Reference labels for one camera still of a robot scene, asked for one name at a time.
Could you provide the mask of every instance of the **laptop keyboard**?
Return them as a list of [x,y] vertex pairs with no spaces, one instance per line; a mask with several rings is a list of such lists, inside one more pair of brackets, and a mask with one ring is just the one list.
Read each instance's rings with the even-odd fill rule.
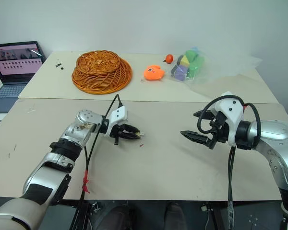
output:
[[0,89],[0,98],[7,97],[18,97],[21,91],[25,88],[25,85],[17,85],[17,86],[3,86]]

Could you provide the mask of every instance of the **orange object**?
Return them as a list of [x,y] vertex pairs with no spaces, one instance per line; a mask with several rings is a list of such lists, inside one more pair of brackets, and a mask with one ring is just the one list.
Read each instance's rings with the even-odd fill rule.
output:
[[171,64],[172,62],[173,62],[173,60],[174,60],[174,57],[173,57],[173,55],[171,55],[171,54],[168,54],[166,57],[165,57],[165,62],[166,63],[168,63],[168,64]]
[[91,94],[107,94],[124,88],[130,82],[132,69],[116,53],[97,50],[82,54],[72,73],[74,85]]
[[152,65],[147,67],[143,74],[147,80],[159,80],[163,77],[164,73],[165,71],[160,66]]

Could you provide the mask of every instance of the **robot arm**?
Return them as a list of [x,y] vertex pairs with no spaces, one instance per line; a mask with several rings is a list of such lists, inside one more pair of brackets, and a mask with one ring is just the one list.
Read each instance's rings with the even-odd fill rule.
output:
[[0,207],[0,229],[36,230],[49,205],[59,203],[71,180],[69,173],[75,166],[81,150],[91,133],[104,133],[115,138],[138,139],[139,130],[130,125],[119,125],[127,119],[124,106],[113,111],[110,119],[90,110],[81,110],[58,142],[53,142],[52,151],[33,170],[24,184],[23,195]]
[[182,131],[191,141],[204,144],[213,149],[216,142],[237,146],[238,149],[254,149],[268,160],[273,177],[282,195],[284,220],[288,223],[288,123],[283,121],[261,121],[260,140],[257,137],[255,121],[243,121],[243,106],[235,98],[226,98],[214,103],[210,110],[198,111],[194,116],[202,115],[210,120],[212,127],[204,133],[211,133],[212,138],[192,131]]

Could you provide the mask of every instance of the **wicker basket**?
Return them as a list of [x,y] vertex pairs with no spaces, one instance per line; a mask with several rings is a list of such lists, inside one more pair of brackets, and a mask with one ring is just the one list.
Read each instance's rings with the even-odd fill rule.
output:
[[76,62],[72,81],[79,89],[92,94],[107,94],[130,82],[132,69],[116,53],[97,50],[82,54]]

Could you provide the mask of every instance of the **orange toy fish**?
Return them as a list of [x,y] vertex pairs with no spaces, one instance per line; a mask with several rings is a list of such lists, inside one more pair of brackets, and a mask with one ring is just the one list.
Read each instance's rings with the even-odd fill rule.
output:
[[144,71],[144,77],[146,80],[159,80],[163,77],[165,71],[160,66],[149,66]]

